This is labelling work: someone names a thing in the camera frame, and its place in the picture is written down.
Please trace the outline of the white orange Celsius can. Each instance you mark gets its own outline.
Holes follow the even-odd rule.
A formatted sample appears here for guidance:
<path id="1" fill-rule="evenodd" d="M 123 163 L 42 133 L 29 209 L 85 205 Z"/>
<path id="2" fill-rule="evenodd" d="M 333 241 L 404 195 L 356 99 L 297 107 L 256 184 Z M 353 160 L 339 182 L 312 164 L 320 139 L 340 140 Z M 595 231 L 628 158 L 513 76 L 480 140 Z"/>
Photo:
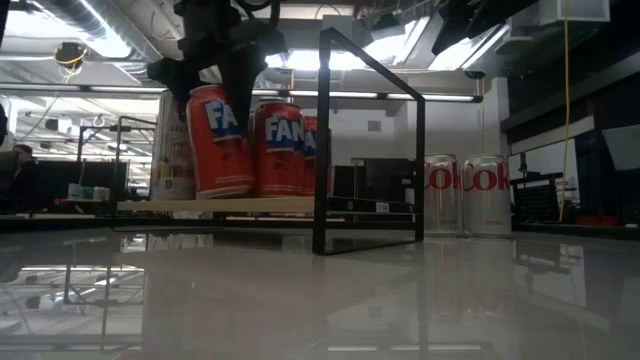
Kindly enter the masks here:
<path id="1" fill-rule="evenodd" d="M 152 201 L 193 200 L 196 197 L 194 163 L 186 115 L 173 94 L 159 98 L 152 149 L 150 198 Z"/>

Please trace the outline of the silver Diet Coke can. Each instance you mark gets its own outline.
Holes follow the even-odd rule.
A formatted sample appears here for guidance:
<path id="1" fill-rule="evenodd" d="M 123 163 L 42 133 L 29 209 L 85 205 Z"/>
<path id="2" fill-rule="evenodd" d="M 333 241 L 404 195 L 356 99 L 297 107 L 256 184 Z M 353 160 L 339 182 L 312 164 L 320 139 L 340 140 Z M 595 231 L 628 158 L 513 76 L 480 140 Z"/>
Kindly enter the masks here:
<path id="1" fill-rule="evenodd" d="M 442 236 L 463 231 L 461 173 L 453 154 L 425 157 L 424 230 Z"/>
<path id="2" fill-rule="evenodd" d="M 512 232 L 507 159 L 475 155 L 463 166 L 464 231 L 472 237 L 508 237 Z"/>

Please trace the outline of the black aluminium table frame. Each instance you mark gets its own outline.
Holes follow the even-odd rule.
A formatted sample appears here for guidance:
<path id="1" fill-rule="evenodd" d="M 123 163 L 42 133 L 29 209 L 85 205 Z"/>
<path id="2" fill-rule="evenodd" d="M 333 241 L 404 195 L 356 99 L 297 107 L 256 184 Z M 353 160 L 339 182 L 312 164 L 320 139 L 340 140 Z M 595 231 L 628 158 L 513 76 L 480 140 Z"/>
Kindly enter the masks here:
<path id="1" fill-rule="evenodd" d="M 86 217 L 71 214 L 36 214 L 34 217 L 0 217 L 0 232 L 36 232 L 79 230 L 91 228 L 148 228 L 152 231 L 163 229 L 195 228 L 243 228 L 243 229 L 311 229 L 315 228 L 312 218 L 276 218 L 267 217 L 234 219 L 171 219 L 167 216 L 119 216 Z M 514 232 L 548 233 L 566 236 L 607 238 L 640 242 L 640 228 L 598 227 L 586 225 L 559 225 L 515 223 Z"/>

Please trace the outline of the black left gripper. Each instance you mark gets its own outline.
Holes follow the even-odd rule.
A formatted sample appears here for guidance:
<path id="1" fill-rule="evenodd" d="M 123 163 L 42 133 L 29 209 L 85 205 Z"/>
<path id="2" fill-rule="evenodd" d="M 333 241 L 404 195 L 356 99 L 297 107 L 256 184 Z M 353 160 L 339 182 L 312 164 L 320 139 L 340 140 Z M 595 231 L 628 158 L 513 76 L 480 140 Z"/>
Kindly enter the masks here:
<path id="1" fill-rule="evenodd" d="M 186 116 L 190 92 L 203 85 L 193 66 L 218 64 L 228 104 L 244 133 L 248 132 L 252 92 L 267 67 L 265 57 L 287 50 L 278 30 L 281 0 L 179 0 L 184 37 L 177 45 L 183 60 L 162 58 L 147 65 L 147 76 L 164 84 Z"/>

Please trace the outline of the person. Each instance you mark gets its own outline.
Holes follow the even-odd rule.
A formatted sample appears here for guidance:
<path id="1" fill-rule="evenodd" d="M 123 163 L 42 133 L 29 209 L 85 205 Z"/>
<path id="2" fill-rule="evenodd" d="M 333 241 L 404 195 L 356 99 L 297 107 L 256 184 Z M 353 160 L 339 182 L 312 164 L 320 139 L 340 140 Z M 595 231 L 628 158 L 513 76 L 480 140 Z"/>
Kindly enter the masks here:
<path id="1" fill-rule="evenodd" d="M 11 175 L 0 175 L 0 214 L 35 212 L 46 207 L 42 174 L 33 149 L 16 144 L 11 150 L 15 169 Z"/>

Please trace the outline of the black cabinet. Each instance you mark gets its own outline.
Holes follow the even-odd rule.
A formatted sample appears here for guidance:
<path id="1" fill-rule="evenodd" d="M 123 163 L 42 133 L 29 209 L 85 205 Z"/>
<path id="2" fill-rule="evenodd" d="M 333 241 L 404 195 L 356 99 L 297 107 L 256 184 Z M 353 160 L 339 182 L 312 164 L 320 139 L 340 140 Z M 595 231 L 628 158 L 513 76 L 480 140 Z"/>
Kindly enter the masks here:
<path id="1" fill-rule="evenodd" d="M 362 158 L 333 169 L 336 197 L 414 203 L 414 161 Z"/>

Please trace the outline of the black ceiling device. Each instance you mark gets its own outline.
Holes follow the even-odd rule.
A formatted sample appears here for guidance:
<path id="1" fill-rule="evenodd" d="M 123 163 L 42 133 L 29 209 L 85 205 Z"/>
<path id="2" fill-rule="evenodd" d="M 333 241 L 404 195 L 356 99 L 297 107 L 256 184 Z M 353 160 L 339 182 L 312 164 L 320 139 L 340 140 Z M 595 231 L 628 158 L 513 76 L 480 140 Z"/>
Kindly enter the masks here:
<path id="1" fill-rule="evenodd" d="M 63 42 L 61 46 L 54 51 L 53 57 L 55 62 L 67 70 L 80 69 L 84 58 L 89 53 L 89 49 L 77 42 Z"/>

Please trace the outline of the black monitor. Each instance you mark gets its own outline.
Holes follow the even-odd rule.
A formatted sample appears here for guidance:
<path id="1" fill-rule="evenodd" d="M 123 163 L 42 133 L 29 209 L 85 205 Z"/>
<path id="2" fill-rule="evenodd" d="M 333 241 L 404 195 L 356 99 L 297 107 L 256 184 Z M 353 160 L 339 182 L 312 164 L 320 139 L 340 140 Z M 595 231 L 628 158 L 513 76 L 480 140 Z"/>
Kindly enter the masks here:
<path id="1" fill-rule="evenodd" d="M 129 165 L 125 162 L 39 162 L 44 193 L 51 198 L 66 198 L 71 183 L 105 187 L 116 200 L 124 196 Z"/>

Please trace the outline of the white whiteboard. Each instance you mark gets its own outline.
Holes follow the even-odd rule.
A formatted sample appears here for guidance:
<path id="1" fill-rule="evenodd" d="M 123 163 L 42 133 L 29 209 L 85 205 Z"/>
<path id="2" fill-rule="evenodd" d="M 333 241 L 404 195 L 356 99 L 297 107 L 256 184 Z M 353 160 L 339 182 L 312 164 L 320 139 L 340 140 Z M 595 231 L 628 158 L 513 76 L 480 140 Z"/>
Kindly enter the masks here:
<path id="1" fill-rule="evenodd" d="M 580 203 L 576 147 L 573 138 L 567 141 L 567 165 L 564 165 L 564 143 L 558 142 L 525 153 L 527 172 L 540 174 L 558 173 L 567 170 L 565 197 L 574 204 Z"/>

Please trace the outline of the red Fanta soda can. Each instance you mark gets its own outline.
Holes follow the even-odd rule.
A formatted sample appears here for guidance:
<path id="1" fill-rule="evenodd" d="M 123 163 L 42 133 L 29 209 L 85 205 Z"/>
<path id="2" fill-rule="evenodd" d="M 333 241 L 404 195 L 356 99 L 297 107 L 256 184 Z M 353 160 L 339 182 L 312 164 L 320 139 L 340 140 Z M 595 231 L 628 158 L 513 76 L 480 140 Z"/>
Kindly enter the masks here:
<path id="1" fill-rule="evenodd" d="M 254 184 L 246 129 L 236 120 L 221 85 L 193 89 L 186 105 L 196 197 L 246 195 Z"/>
<path id="2" fill-rule="evenodd" d="M 313 196 L 315 194 L 316 182 L 316 155 L 317 155 L 317 117 L 305 117 L 305 175 L 303 183 L 303 195 Z"/>
<path id="3" fill-rule="evenodd" d="M 300 196 L 305 173 L 305 118 L 282 99 L 259 100 L 249 124 L 259 197 Z"/>

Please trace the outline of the white glossy table mat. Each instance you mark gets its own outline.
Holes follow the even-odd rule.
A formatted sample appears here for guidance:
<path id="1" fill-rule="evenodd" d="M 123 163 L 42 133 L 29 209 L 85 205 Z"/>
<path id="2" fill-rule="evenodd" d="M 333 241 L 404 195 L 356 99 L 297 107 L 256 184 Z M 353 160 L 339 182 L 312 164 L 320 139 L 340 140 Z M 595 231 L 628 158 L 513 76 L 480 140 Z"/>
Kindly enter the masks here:
<path id="1" fill-rule="evenodd" d="M 0 240 L 0 360 L 640 360 L 640 244 L 521 233 Z"/>

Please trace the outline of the white tilted paper sheet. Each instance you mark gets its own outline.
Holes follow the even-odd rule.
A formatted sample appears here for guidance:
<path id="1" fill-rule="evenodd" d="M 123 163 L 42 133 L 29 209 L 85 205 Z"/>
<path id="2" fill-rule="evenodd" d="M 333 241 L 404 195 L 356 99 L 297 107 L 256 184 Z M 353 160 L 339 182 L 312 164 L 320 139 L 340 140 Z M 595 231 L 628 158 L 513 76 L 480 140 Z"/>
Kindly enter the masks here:
<path id="1" fill-rule="evenodd" d="M 605 129 L 603 136 L 617 171 L 640 169 L 640 124 Z"/>

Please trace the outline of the long ceiling light bar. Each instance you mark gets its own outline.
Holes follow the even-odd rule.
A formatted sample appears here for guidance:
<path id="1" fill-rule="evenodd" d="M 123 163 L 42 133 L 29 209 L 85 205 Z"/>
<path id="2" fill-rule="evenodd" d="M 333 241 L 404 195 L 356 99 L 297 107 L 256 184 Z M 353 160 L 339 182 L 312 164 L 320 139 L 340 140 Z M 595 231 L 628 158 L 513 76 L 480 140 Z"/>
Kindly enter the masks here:
<path id="1" fill-rule="evenodd" d="M 159 96 L 165 88 L 162 87 L 132 87 L 132 86 L 99 86 L 85 84 L 50 84 L 50 83 L 17 83 L 0 82 L 0 92 L 13 95 L 35 96 L 49 93 L 57 93 L 63 97 L 80 97 L 87 93 L 89 97 L 96 98 L 116 98 L 128 96 L 152 97 Z M 301 97 L 316 98 L 318 92 L 315 90 L 288 90 L 288 89 L 254 89 L 254 97 Z M 329 96 L 337 99 L 366 99 L 366 100 L 389 100 L 389 101 L 413 101 L 414 98 L 406 93 L 383 93 L 383 92 L 353 92 L 353 91 L 330 91 Z M 480 95 L 451 95 L 451 94 L 422 94 L 426 102 L 446 102 L 446 103 L 480 103 L 483 98 Z"/>

